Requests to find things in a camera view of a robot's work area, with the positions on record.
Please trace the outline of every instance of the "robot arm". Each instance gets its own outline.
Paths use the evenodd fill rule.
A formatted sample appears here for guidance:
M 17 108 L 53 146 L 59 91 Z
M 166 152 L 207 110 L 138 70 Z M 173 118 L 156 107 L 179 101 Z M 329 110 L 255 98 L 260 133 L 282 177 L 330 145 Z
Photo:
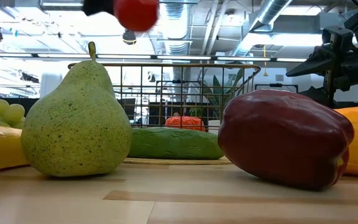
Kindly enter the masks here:
M 331 108 L 358 106 L 334 101 L 336 90 L 349 91 L 352 85 L 358 85 L 358 48 L 352 43 L 354 35 L 358 41 L 358 13 L 345 22 L 345 28 L 331 26 L 323 30 L 323 45 L 316 46 L 308 60 L 287 73 L 288 77 L 311 73 L 324 77 L 322 88 L 312 87 L 300 94 Z

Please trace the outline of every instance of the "woven mat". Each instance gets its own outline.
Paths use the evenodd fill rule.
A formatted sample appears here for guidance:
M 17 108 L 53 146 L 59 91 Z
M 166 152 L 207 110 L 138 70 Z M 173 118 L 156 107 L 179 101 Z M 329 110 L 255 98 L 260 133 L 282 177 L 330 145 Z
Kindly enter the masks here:
M 143 159 L 126 158 L 128 164 L 158 164 L 158 165 L 224 165 L 232 164 L 226 157 L 215 160 L 192 160 L 192 159 Z

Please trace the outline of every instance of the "pear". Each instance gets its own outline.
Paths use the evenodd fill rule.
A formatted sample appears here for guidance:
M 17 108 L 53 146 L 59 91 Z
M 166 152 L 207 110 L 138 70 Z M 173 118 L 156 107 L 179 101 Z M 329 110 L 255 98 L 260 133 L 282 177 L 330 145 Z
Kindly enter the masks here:
M 55 177 L 112 172 L 131 148 L 131 124 L 114 96 L 107 70 L 92 60 L 76 64 L 61 84 L 29 110 L 23 152 L 32 167 Z

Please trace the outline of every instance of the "pear stem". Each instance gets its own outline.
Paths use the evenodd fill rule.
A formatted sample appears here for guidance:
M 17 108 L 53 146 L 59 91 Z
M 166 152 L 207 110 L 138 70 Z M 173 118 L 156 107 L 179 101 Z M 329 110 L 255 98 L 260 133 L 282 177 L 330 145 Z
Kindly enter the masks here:
M 96 61 L 96 46 L 93 41 L 88 44 L 89 56 L 91 56 L 92 61 Z

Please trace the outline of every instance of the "red bell pepper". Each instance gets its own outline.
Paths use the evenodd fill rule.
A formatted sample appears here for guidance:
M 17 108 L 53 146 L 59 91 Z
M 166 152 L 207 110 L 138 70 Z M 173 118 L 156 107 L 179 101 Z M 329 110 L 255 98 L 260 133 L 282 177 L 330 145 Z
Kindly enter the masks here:
M 244 171 L 278 184 L 324 190 L 342 176 L 351 122 L 307 96 L 258 90 L 231 100 L 218 143 Z

